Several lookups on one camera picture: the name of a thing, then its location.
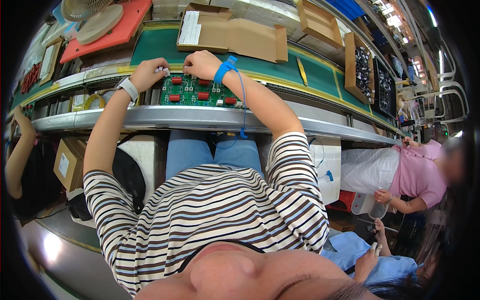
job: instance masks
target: red capacitor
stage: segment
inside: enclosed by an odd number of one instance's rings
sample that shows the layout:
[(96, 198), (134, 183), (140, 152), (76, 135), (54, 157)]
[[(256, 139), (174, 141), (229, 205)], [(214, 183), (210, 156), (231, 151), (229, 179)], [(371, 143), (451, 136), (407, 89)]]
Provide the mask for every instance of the red capacitor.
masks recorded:
[(235, 97), (225, 97), (225, 104), (234, 105), (235, 103), (237, 103)]
[(208, 92), (198, 92), (198, 100), (208, 100)]
[(181, 84), (182, 78), (181, 77), (172, 77), (172, 84)]
[(169, 95), (168, 100), (170, 102), (180, 102), (180, 95)]
[(210, 84), (210, 80), (200, 79), (200, 80), (198, 80), (198, 84), (199, 84), (199, 85), (209, 85), (209, 84)]

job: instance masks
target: blue anti-static wrist strap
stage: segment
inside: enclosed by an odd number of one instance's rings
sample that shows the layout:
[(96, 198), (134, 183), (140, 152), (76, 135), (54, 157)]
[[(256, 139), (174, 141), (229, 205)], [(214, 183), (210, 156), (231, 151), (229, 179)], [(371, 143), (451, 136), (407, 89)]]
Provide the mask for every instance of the blue anti-static wrist strap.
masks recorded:
[(237, 72), (240, 78), (240, 84), (241, 84), (241, 90), (243, 92), (243, 127), (240, 129), (240, 136), (244, 139), (248, 138), (248, 136), (245, 134), (245, 118), (247, 117), (247, 98), (245, 98), (245, 89), (243, 88), (243, 81), (241, 80), (241, 76), (239, 73), (239, 70), (235, 68), (235, 63), (237, 62), (237, 58), (233, 57), (230, 55), (227, 61), (224, 61), (221, 65), (220, 68), (218, 68), (218, 71), (216, 71), (215, 76), (213, 78), (213, 81), (222, 84), (222, 79), (223, 76), (225, 76), (225, 73), (227, 73), (230, 70), (234, 70)]
[(235, 68), (236, 62), (237, 62), (237, 59), (230, 55), (228, 60), (224, 61), (220, 65), (220, 68), (218, 68), (218, 71), (216, 71), (213, 81), (218, 84), (222, 84), (222, 79), (223, 79), (223, 76), (225, 76), (225, 73), (227, 73), (230, 70), (234, 70), (235, 72), (238, 72), (237, 68)]

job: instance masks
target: woman in striped shirt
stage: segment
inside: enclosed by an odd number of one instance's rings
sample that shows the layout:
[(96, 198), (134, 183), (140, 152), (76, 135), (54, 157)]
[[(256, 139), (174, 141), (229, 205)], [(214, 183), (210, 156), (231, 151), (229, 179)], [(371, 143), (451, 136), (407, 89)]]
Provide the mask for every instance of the woman in striped shirt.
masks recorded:
[[(213, 80), (220, 64), (208, 51), (195, 52), (184, 73)], [(138, 92), (166, 75), (155, 73), (160, 66), (169, 67), (163, 58), (137, 67), (130, 81)], [(339, 291), (373, 297), (318, 255), (328, 220), (299, 119), (273, 92), (230, 70), (222, 83), (239, 99), (239, 75), (248, 108), (273, 135), (266, 179), (253, 141), (217, 145), (212, 157), (201, 133), (172, 132), (171, 178), (140, 215), (112, 175), (131, 98), (120, 89), (108, 102), (85, 152), (84, 189), (114, 277), (139, 299), (317, 299)]]

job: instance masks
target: blue shirt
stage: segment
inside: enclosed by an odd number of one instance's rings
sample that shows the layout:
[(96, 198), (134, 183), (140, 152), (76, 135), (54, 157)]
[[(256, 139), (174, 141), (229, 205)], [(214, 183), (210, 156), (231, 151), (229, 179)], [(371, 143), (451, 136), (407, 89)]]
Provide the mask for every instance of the blue shirt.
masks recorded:
[[(328, 240), (337, 252), (324, 249), (321, 252), (321, 256), (330, 259), (344, 271), (351, 268), (357, 261), (357, 258), (370, 249), (370, 245), (355, 232), (351, 231), (337, 234)], [(414, 273), (416, 269), (417, 263), (411, 257), (397, 255), (380, 256), (377, 265), (365, 280), (365, 284), (404, 278)]]

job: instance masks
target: pink shirt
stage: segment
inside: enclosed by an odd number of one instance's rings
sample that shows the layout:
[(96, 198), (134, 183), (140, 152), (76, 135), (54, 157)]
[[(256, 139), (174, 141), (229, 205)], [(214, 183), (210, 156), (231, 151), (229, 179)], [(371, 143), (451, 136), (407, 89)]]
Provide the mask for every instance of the pink shirt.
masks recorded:
[(434, 140), (420, 147), (393, 146), (392, 149), (400, 152), (400, 162), (389, 192), (393, 196), (420, 197), (428, 208), (439, 203), (447, 188), (433, 162), (440, 147)]

